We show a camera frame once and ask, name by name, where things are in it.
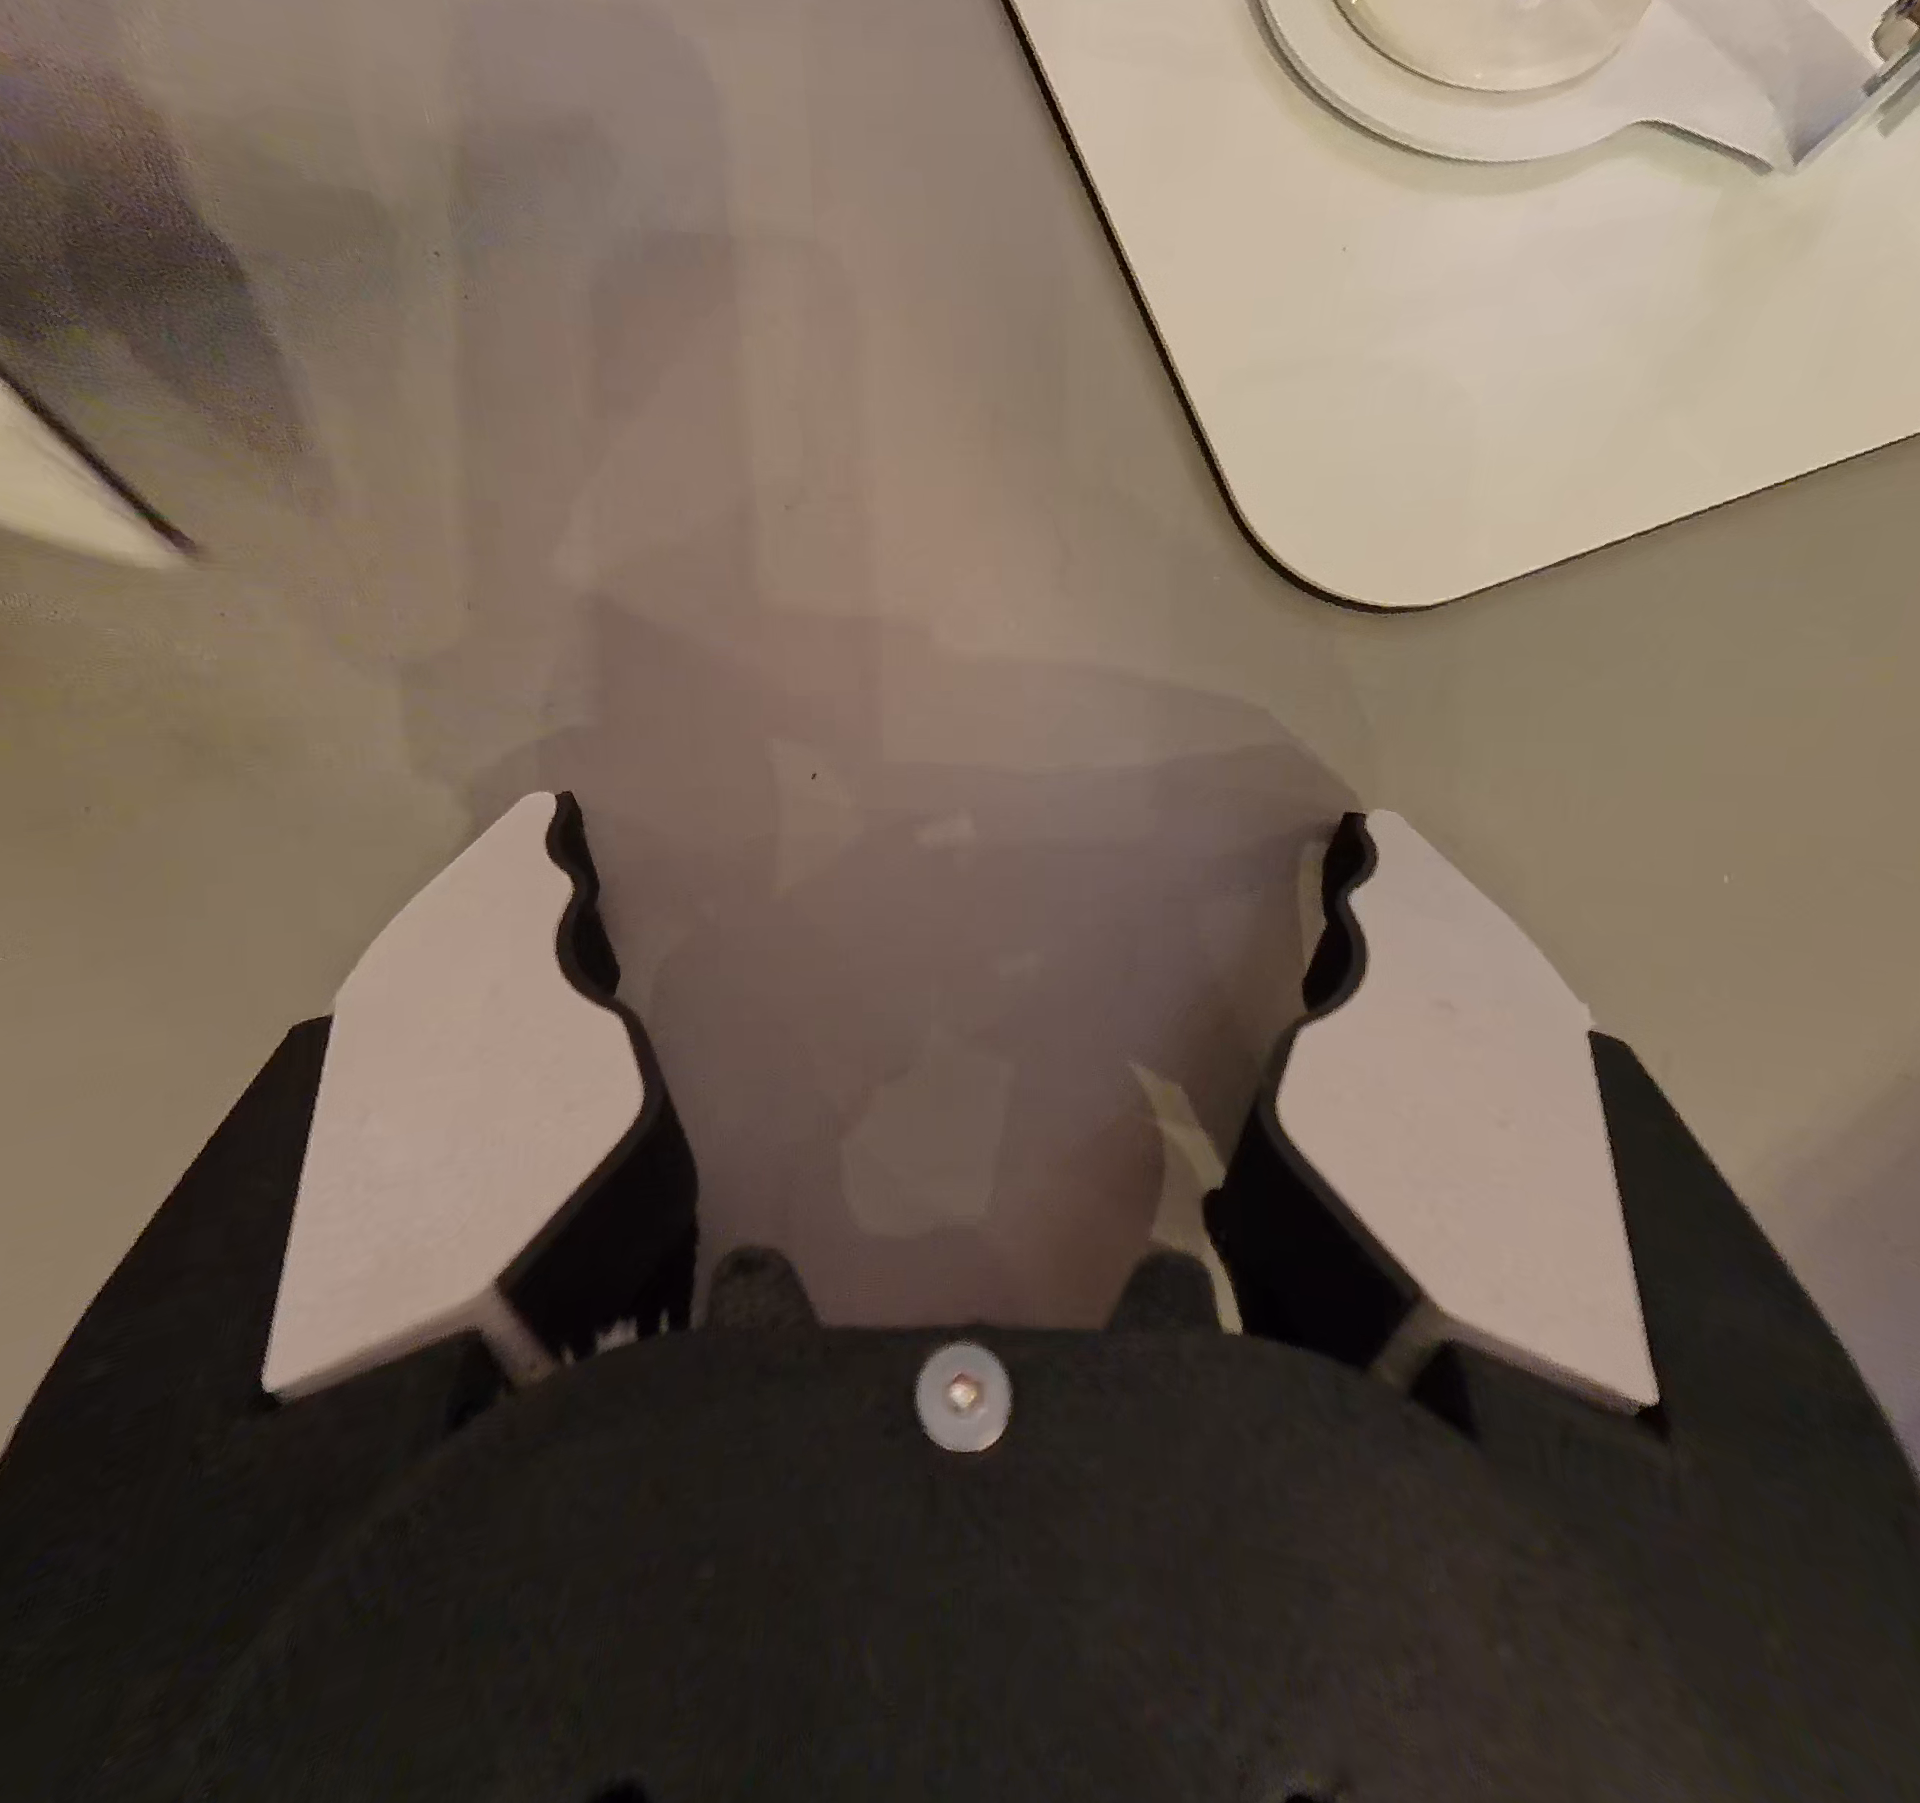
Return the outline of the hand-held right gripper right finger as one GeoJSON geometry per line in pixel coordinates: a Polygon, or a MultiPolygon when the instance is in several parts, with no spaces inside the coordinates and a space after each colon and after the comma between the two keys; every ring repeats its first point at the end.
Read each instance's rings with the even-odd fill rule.
{"type": "Polygon", "coordinates": [[[1590,1008],[1402,817],[1343,814],[1320,865],[1300,1014],[1203,1197],[1243,1334],[1400,1391],[1464,1349],[1653,1406],[1590,1008]]]}

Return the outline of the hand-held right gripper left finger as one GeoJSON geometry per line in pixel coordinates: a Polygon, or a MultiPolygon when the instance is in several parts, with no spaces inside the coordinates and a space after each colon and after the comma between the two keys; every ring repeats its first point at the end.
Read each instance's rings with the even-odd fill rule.
{"type": "Polygon", "coordinates": [[[261,1386],[316,1397],[456,1336],[512,1386],[687,1326],[697,1173],[617,996],[566,792],[522,799],[333,1003],[261,1386]]]}

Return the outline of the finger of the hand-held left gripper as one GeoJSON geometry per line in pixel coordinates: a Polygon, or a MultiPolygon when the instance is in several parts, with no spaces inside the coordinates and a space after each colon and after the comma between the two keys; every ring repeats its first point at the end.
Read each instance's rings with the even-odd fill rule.
{"type": "Polygon", "coordinates": [[[1,532],[112,568],[174,569],[200,560],[198,543],[8,373],[1,532]]]}

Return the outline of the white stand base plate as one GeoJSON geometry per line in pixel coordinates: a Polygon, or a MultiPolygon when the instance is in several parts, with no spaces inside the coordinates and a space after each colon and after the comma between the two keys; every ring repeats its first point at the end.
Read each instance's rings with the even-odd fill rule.
{"type": "Polygon", "coordinates": [[[1653,0],[1631,127],[1485,164],[1328,111],[1252,0],[1004,0],[1235,519],[1367,610],[1916,436],[1916,113],[1784,143],[1891,3],[1653,0]]]}

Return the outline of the metal stand bracket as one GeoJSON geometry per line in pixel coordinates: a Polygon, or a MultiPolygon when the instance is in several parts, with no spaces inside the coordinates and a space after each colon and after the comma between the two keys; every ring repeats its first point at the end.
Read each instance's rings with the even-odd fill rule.
{"type": "Polygon", "coordinates": [[[1828,53],[1795,69],[1784,126],[1786,168],[1798,172],[1856,136],[1891,136],[1918,102],[1918,0],[1893,0],[1869,55],[1828,53]]]}

